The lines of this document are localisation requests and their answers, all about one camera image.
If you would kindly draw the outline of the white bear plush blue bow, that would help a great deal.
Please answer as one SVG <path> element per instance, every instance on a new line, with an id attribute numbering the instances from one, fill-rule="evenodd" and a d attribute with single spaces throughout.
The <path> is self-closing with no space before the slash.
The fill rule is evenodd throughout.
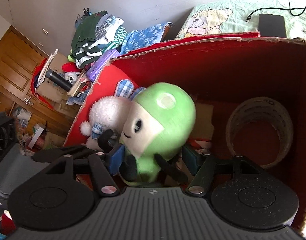
<path id="1" fill-rule="evenodd" d="M 94 102 L 88 120 L 80 125 L 80 132 L 87 137 L 85 146 L 98 152 L 109 152 L 119 141 L 129 114 L 131 101 L 143 90 L 128 79 L 120 80 L 114 94 Z"/>

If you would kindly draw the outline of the green mushroom cap plush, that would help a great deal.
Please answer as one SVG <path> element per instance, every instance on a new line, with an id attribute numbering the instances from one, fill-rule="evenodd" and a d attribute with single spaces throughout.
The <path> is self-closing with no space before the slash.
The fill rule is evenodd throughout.
<path id="1" fill-rule="evenodd" d="M 155 83 L 138 93 L 120 137 L 125 152 L 119 167 L 122 180 L 130 186 L 156 181 L 186 143 L 195 118 L 195 103 L 176 85 Z"/>

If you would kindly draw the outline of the brown tape roll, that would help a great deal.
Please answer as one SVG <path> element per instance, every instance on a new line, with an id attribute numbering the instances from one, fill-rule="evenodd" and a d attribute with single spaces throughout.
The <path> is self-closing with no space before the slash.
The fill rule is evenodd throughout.
<path id="1" fill-rule="evenodd" d="M 267 97 L 244 101 L 231 114 L 226 142 L 231 155 L 243 155 L 262 168 L 284 159 L 293 141 L 293 124 L 285 107 Z"/>

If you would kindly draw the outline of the red cardboard box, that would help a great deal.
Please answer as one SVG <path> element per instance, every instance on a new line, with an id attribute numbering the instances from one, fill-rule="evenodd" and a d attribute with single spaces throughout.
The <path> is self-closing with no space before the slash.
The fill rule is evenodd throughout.
<path id="1" fill-rule="evenodd" d="M 230 155 L 225 141 L 229 116 L 240 103 L 265 96 L 289 112 L 294 140 L 279 168 L 280 176 L 297 193 L 299 210 L 293 227 L 306 228 L 306 41 L 256 37 L 253 33 L 216 38 L 191 37 L 159 43 L 111 60 L 93 84 L 65 140 L 86 141 L 79 127 L 93 102 L 112 95 L 119 80 L 136 87 L 157 82 L 175 84 L 193 98 L 214 105 L 214 152 Z"/>

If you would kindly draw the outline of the stack of books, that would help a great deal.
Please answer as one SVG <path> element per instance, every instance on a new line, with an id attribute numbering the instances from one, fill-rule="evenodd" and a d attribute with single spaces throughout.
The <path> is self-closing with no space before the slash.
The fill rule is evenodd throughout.
<path id="1" fill-rule="evenodd" d="M 83 69 L 79 76 L 77 77 L 77 80 L 72 85 L 71 89 L 67 92 L 67 97 L 73 97 L 77 96 L 79 91 L 89 82 L 90 80 L 86 76 L 86 71 Z"/>

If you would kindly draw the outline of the brown cardboard box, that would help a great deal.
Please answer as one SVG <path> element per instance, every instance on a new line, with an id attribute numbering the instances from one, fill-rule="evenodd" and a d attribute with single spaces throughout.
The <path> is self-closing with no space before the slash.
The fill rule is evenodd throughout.
<path id="1" fill-rule="evenodd" d="M 37 82 L 37 78 L 41 74 L 41 71 L 47 60 L 48 58 L 45 58 L 43 61 L 41 61 L 40 65 L 35 68 L 34 74 L 32 76 L 35 83 Z M 62 70 L 62 65 L 65 63 L 69 63 L 67 57 L 62 53 L 57 52 L 56 56 L 50 63 L 50 68 L 61 77 L 65 77 L 65 72 Z M 54 82 L 50 81 L 48 78 L 45 78 L 45 81 L 39 85 L 38 88 L 36 88 L 36 92 L 48 100 L 50 104 L 60 104 L 62 102 L 66 102 L 69 99 L 69 97 L 67 97 L 67 92 Z"/>

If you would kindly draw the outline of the red hat santa plush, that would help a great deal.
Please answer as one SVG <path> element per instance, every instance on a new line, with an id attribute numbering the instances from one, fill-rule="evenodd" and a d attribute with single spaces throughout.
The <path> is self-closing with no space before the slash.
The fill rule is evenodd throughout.
<path id="1" fill-rule="evenodd" d="M 79 68 L 77 68 L 76 64 L 73 62 L 67 62 L 62 65 L 62 70 L 64 72 L 64 79 L 70 84 L 74 84 L 81 72 Z"/>

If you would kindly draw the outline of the black cylinder bottle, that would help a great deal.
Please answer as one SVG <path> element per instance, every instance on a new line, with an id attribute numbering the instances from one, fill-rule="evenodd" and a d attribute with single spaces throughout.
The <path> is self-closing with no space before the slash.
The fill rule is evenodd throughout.
<path id="1" fill-rule="evenodd" d="M 66 92 L 69 92 L 72 84 L 70 84 L 68 81 L 66 81 L 62 76 L 60 76 L 57 72 L 48 69 L 46 72 L 46 77 L 55 83 L 57 86 L 65 90 Z"/>

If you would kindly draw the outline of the green frog plush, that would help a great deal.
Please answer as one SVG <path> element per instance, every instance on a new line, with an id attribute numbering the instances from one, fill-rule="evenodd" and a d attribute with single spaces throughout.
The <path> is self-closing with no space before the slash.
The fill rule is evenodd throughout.
<path id="1" fill-rule="evenodd" d="M 75 59 L 72 58 L 71 54 L 68 55 L 68 60 L 69 60 L 70 62 L 73 62 L 73 63 L 76 62 Z"/>

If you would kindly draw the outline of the pile of folded clothes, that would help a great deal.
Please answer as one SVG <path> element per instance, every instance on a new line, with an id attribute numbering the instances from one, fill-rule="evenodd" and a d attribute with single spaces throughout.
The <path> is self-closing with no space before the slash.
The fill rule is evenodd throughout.
<path id="1" fill-rule="evenodd" d="M 120 47 L 128 35 L 124 20 L 105 10 L 79 16 L 75 28 L 70 54 L 79 69 L 97 61 L 107 50 Z"/>

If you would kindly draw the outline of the wooden door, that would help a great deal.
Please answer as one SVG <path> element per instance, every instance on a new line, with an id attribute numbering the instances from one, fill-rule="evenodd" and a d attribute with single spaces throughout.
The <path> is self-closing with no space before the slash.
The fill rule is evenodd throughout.
<path id="1" fill-rule="evenodd" d="M 46 56 L 13 26 L 9 27 L 0 40 L 0 92 L 32 113 L 30 126 L 36 122 L 46 124 L 50 132 L 64 138 L 72 118 L 50 109 L 31 93 L 34 69 Z"/>

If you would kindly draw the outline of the cartoon bear bed sheet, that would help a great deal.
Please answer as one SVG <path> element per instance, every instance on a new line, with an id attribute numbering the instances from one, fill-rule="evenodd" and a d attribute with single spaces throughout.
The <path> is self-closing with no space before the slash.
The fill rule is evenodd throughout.
<path id="1" fill-rule="evenodd" d="M 287 11 L 286 5 L 277 0 L 267 5 L 238 0 L 199 4 L 193 7 L 175 38 L 256 31 L 261 13 L 283 16 L 286 36 L 306 40 L 306 12 L 294 17 Z"/>

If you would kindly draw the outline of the black smartphone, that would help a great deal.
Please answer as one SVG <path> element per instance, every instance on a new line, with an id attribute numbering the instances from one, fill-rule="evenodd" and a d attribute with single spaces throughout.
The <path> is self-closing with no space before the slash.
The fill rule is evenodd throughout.
<path id="1" fill-rule="evenodd" d="M 258 31 L 263 37 L 286 38 L 287 34 L 284 16 L 260 14 Z"/>

